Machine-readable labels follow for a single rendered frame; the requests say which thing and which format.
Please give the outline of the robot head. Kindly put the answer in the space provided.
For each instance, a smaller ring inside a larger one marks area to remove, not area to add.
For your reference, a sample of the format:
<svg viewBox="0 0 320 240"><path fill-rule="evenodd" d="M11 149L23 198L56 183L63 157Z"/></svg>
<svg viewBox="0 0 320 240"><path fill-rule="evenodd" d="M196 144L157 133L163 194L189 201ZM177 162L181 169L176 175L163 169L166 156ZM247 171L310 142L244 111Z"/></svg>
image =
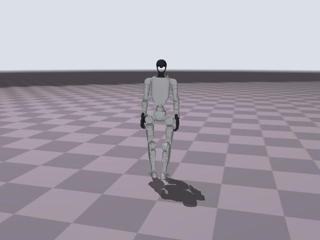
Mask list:
<svg viewBox="0 0 320 240"><path fill-rule="evenodd" d="M159 72L158 67L160 67L160 68L165 67L165 70L164 70L163 72ZM157 77L157 78L166 78L166 77L164 76L164 72L166 71L166 68L167 68L167 63L166 63L166 61L163 60L163 59L158 60L157 63L156 63L156 68L157 68L157 71L158 71L158 76L156 76L156 77Z"/></svg>

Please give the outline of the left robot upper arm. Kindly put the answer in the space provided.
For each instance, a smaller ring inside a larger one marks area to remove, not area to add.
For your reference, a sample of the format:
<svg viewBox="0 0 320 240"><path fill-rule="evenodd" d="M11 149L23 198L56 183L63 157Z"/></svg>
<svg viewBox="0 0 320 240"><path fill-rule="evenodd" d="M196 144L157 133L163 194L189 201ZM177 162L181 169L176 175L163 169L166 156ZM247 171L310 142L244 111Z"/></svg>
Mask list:
<svg viewBox="0 0 320 240"><path fill-rule="evenodd" d="M143 96L143 100L144 101L149 101L150 99L150 95L149 95L149 91L150 91L150 84L151 84L151 78L146 78L144 81L144 88L143 88L143 92L144 92L144 96Z"/></svg>

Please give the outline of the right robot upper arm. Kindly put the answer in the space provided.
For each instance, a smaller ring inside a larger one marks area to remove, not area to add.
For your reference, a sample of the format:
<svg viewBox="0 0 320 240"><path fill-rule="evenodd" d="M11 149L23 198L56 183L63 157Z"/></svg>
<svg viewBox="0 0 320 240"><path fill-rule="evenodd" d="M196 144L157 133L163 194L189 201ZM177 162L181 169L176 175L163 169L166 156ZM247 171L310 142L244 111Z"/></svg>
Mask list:
<svg viewBox="0 0 320 240"><path fill-rule="evenodd" d="M170 84L172 85L172 101L177 102L178 97L178 83L176 79L170 78Z"/></svg>

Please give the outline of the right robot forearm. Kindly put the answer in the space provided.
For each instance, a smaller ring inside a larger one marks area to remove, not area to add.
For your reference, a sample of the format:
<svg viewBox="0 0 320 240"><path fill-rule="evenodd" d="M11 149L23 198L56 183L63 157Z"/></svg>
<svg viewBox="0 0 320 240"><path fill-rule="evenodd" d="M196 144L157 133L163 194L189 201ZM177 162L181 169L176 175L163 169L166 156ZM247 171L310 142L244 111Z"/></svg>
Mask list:
<svg viewBox="0 0 320 240"><path fill-rule="evenodd" d="M177 102L175 102L175 103L173 103L173 109L174 109L174 117L175 117L175 114L177 114L178 115L178 118L180 117L180 114L179 114L179 112L180 112L180 110L179 110L179 96L177 96Z"/></svg>

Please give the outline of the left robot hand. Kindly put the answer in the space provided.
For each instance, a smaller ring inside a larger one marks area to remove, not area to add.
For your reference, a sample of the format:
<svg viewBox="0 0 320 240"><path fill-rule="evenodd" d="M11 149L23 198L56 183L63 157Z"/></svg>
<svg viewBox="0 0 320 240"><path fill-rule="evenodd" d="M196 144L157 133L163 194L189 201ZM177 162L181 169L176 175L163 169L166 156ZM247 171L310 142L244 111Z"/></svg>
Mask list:
<svg viewBox="0 0 320 240"><path fill-rule="evenodd" d="M141 114L141 120L140 120L140 127L142 128L142 129L146 129L145 128L145 125L144 125L144 123L146 123L146 121L145 121L145 113L144 112L142 112L142 114Z"/></svg>

